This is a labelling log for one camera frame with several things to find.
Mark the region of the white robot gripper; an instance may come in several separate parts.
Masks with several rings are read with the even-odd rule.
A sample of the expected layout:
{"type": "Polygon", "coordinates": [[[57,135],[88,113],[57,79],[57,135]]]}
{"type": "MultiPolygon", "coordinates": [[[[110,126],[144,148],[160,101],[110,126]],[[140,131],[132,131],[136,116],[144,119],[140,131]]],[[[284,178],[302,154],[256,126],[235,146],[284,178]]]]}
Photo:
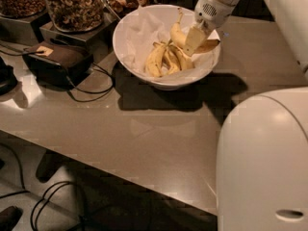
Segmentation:
{"type": "Polygon", "coordinates": [[[226,5],[219,0],[198,0],[194,15],[197,26],[192,26],[187,34],[183,51],[192,56],[195,50],[208,38],[205,30],[220,27],[233,12],[234,6],[226,5]]]}

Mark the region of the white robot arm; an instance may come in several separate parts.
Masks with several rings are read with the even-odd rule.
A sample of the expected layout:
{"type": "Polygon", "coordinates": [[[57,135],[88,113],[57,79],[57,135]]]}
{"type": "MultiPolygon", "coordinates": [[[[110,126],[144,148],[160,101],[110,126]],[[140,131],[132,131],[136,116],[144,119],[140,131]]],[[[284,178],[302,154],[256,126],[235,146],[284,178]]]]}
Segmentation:
{"type": "MultiPolygon", "coordinates": [[[[212,33],[240,0],[198,0],[212,33]]],[[[300,68],[308,65],[308,0],[265,0],[300,68]]],[[[308,88],[254,95],[225,119],[217,151],[218,231],[308,231],[308,88]]]]}

